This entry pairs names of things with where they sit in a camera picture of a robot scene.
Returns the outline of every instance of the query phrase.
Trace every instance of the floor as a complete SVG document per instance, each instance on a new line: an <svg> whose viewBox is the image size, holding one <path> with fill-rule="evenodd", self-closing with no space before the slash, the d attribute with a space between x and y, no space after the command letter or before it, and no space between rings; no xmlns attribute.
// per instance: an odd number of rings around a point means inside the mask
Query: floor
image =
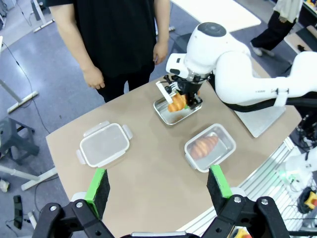
<svg viewBox="0 0 317 238"><path fill-rule="evenodd" d="M28 1L19 0L19 2L22 7L22 3ZM234 37L238 40L248 44L254 36L257 36L266 28L265 23L271 15L272 4L264 0L237 0L237 2L259 16L263 21L260 26L233 33ZM198 22L196 20L177 6L173 7L171 25L176 27L177 34L190 33L197 24ZM169 42L170 49L173 44L173 39L176 37L176 34L171 33ZM97 92L86 86L79 65L72 58L58 35L55 23L37 33L25 35L10 45L9 48L28 76L32 87L30 87L28 79L8 50L3 50L0 56L1 78L20 97L28 95L32 90L39 91L40 94L35 99L35 102L43 123L49 132L60 128L82 114L103 104L103 100ZM274 52L277 54L277 57L274 59L265 56L263 58L254 57L271 76L279 76L281 72L288 67L288 62L293 60L296 54L285 42L282 42L276 47ZM165 66L166 61L157 66L151 75L151 80L164 75ZM0 88L0 118L7 116L6 109L14 103L15 101ZM51 169L53 162L45 141L45 136L48 132L41 124L35 104L27 104L26 108L16 110L10 114L10 117L35 129L35 143L39 145L40 153L36 157L25 159L22 166L17 166L6 158L1 159L1 165L35 175L39 175ZM36 218L38 218L39 212L36 210L34 197L35 187L22 192L20 186L25 183L26 180L3 173L0 173L0 177L11 183L11 188L8 193L0 193L0 214L2 214L2 216L0 216L0 237L15 237L15 234L5 226L6 220L13 219L14 210L12 198L14 195L20 194L24 213L34 210ZM42 183L37 188L36 204L38 208L41 209L49 202L58 202L61 205L68 203L68 199L58 178ZM8 224L20 237L32 234L33 229L31 225L26 222L23 223L22 230L14 228L12 222Z"/></svg>
<svg viewBox="0 0 317 238"><path fill-rule="evenodd" d="M48 22L53 17L45 11L44 18ZM0 30L0 36L3 36L4 42L10 46L42 24L41 20L36 20L30 0L17 0L17 5L7 13L5 27Z"/></svg>

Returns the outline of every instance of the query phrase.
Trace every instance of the plastic food container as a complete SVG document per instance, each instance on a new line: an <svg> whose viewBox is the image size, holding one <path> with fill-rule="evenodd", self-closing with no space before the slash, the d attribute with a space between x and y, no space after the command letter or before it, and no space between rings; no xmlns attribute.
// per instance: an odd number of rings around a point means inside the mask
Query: plastic food container
<svg viewBox="0 0 317 238"><path fill-rule="evenodd" d="M194 160L191 156L191 152L194 146L197 146L196 141L207 136L218 137L218 143L208 155ZM220 124L213 124L185 144L185 157L194 169L202 173L207 173L210 165L220 164L236 150L236 147L235 141L226 129Z"/></svg>
<svg viewBox="0 0 317 238"><path fill-rule="evenodd" d="M84 133L76 154L81 164L102 167L122 156L128 150L131 138L127 125L121 127L105 121Z"/></svg>

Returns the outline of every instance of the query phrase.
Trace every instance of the white desk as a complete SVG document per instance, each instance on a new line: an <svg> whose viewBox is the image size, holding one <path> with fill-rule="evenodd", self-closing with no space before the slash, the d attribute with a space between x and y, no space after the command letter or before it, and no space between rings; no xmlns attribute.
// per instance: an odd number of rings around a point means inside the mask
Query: white desk
<svg viewBox="0 0 317 238"><path fill-rule="evenodd" d="M261 21L234 0L172 0L199 22L215 22L229 32L256 26Z"/></svg>

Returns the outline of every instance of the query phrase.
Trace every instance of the person's arm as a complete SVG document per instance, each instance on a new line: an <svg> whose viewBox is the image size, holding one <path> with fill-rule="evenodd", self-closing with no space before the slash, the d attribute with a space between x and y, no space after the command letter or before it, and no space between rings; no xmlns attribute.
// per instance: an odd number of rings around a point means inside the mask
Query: person's arm
<svg viewBox="0 0 317 238"><path fill-rule="evenodd" d="M154 0L154 8L158 26L158 42L154 47L153 61L159 64L168 54L170 1Z"/></svg>
<svg viewBox="0 0 317 238"><path fill-rule="evenodd" d="M59 34L83 70L88 86L97 89L104 88L103 75L91 61L76 25L74 5L51 6L50 10L55 18Z"/></svg>

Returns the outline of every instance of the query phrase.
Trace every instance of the black pants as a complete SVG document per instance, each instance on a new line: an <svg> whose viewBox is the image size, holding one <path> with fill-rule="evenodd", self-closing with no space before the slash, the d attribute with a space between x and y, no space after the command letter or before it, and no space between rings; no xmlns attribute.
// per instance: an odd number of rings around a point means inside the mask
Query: black pants
<svg viewBox="0 0 317 238"><path fill-rule="evenodd" d="M278 18L279 12L274 11L268 22L268 28L251 41L254 47L264 48L269 51L273 50L287 36L296 23L296 20L293 23L289 21L282 23Z"/></svg>
<svg viewBox="0 0 317 238"><path fill-rule="evenodd" d="M124 84L126 81L129 84L129 91L148 83L153 70L154 62L151 62L135 73L121 74L114 78L104 76L106 86L105 88L97 89L97 91L107 103L124 94Z"/></svg>

